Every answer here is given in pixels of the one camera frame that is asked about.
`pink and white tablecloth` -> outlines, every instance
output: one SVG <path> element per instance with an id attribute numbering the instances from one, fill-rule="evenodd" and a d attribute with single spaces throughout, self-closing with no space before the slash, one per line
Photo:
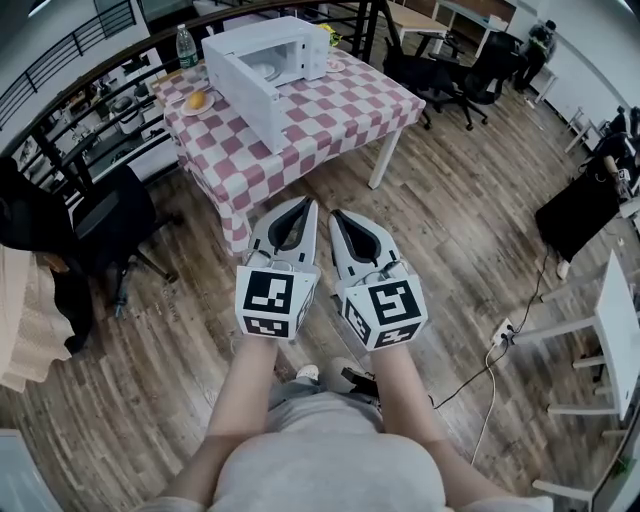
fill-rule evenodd
<path id="1" fill-rule="evenodd" d="M 344 62 L 344 71 L 278 88 L 290 121 L 284 134 L 291 144 L 277 155 L 217 91 L 213 108 L 199 116 L 183 115 L 183 101 L 171 103 L 203 83 L 192 84 L 177 75 L 153 86 L 166 105 L 165 121 L 177 144 L 180 164 L 220 213 L 230 254 L 247 248 L 251 236 L 247 215 L 254 206 L 320 163 L 401 130 L 420 117 L 423 100 L 341 50 L 331 49 L 331 57 Z"/>

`person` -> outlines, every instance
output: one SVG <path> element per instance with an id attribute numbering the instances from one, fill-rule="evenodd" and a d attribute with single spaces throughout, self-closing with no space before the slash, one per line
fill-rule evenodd
<path id="1" fill-rule="evenodd" d="M 552 20 L 534 25 L 529 31 L 529 40 L 522 46 L 522 65 L 516 74 L 515 90 L 523 93 L 531 80 L 549 62 L 556 51 L 556 24 Z"/>
<path id="2" fill-rule="evenodd" d="M 558 277 L 566 279 L 573 257 L 619 212 L 625 188 L 619 170 L 631 183 L 640 175 L 638 142 L 629 149 L 627 133 L 604 138 L 582 175 L 536 212 L 542 239 L 559 255 Z"/>
<path id="3" fill-rule="evenodd" d="M 339 361 L 333 377 L 303 368 L 270 393 L 277 353 L 277 340 L 245 339 L 204 441 L 138 512 L 552 510 L 550 498 L 515 497 L 456 452 L 406 344 L 371 353 L 381 415 L 367 395 L 327 390 Z"/>

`black cable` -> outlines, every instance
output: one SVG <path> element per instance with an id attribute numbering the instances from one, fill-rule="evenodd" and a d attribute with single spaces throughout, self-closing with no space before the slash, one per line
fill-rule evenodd
<path id="1" fill-rule="evenodd" d="M 522 328 L 524 327 L 524 323 L 527 321 L 527 317 L 529 316 L 529 310 L 531 309 L 531 305 L 533 304 L 533 301 L 538 296 L 538 292 L 540 291 L 540 283 L 542 282 L 542 276 L 544 275 L 544 272 L 545 272 L 545 270 L 547 268 L 547 260 L 549 259 L 549 253 L 550 252 L 551 252 L 550 251 L 550 247 L 547 245 L 547 253 L 545 254 L 544 260 L 542 262 L 542 270 L 538 274 L 538 281 L 536 283 L 536 290 L 535 290 L 535 292 L 533 292 L 533 295 L 529 299 L 529 303 L 527 304 L 527 309 L 524 312 L 524 318 L 522 319 L 522 322 L 520 322 L 520 325 L 517 327 L 517 329 L 515 329 L 513 331 L 514 334 L 518 334 L 522 330 Z M 502 352 L 502 354 L 500 354 L 499 357 L 494 359 L 491 362 L 491 364 L 483 367 L 482 370 L 478 371 L 473 377 L 468 379 L 464 384 L 462 384 L 462 386 L 460 386 L 458 389 L 456 389 L 456 391 L 455 391 L 455 393 L 453 393 L 453 395 L 451 395 L 448 398 L 445 398 L 442 402 L 440 402 L 438 405 L 434 406 L 433 408 L 438 410 L 438 409 L 440 409 L 440 407 L 442 407 L 444 404 L 446 404 L 449 400 L 452 400 L 454 397 L 456 397 L 458 395 L 458 393 L 460 393 L 460 391 L 462 391 L 466 386 L 471 384 L 477 377 L 482 375 L 489 368 L 491 368 L 494 364 L 496 364 L 498 361 L 500 361 L 500 359 L 502 359 L 506 355 L 507 350 L 509 350 L 509 343 L 508 342 L 507 342 L 507 344 L 505 346 L 504 352 Z M 431 399 L 431 405 L 433 405 L 433 398 L 431 397 L 431 395 L 429 395 L 429 398 Z"/>

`white cable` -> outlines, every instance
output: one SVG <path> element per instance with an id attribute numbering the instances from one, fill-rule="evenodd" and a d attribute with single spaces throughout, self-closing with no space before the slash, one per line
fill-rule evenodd
<path id="1" fill-rule="evenodd" d="M 478 442 L 476 443 L 476 449 L 473 451 L 473 458 L 471 459 L 471 465 L 476 461 L 476 455 L 478 455 L 478 448 L 480 448 L 480 442 L 482 441 L 482 436 L 484 435 L 484 431 L 487 428 L 487 422 L 489 421 L 489 416 L 491 415 L 491 411 L 493 410 L 493 404 L 496 401 L 496 376 L 491 371 L 489 367 L 489 355 L 493 352 L 493 349 L 498 345 L 494 345 L 489 349 L 487 355 L 484 358 L 484 366 L 489 371 L 489 375 L 491 375 L 491 383 L 493 384 L 493 391 L 491 393 L 491 405 L 489 406 L 489 410 L 487 411 L 487 415 L 484 417 L 484 423 L 482 424 L 482 430 L 480 431 L 480 437 L 478 438 Z"/>

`plastic bottle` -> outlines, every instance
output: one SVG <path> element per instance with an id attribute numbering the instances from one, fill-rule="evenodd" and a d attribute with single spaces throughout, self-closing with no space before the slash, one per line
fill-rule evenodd
<path id="1" fill-rule="evenodd" d="M 198 51 L 193 37 L 191 37 L 184 24 L 178 25 L 176 51 L 180 59 L 183 76 L 187 79 L 197 78 L 195 67 L 198 64 Z"/>

